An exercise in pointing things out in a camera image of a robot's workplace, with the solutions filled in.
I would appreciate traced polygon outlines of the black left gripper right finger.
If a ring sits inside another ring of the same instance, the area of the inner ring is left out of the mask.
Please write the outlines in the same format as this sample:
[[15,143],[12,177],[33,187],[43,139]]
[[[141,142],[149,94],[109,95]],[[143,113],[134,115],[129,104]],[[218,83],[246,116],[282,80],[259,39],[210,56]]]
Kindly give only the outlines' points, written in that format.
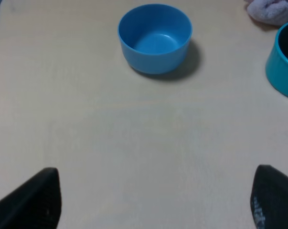
[[257,229],[288,229],[288,176],[271,165],[259,165],[250,207]]

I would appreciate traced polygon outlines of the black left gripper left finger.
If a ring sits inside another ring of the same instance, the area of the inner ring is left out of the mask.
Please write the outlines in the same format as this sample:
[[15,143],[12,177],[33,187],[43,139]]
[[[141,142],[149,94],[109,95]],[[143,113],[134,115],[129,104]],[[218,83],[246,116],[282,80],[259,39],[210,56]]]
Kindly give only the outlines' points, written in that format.
[[59,172],[46,167],[0,200],[0,229],[55,229],[61,212]]

